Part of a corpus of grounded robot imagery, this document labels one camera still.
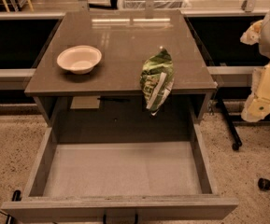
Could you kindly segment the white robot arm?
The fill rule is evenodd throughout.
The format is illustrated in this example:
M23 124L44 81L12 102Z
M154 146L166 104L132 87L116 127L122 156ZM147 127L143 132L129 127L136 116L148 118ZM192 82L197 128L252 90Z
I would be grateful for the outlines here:
M269 59L263 68L255 68L252 73L251 94L244 104L241 118L247 122L257 122L270 114L270 10L262 20L256 21L240 37L247 45L259 44L259 52Z

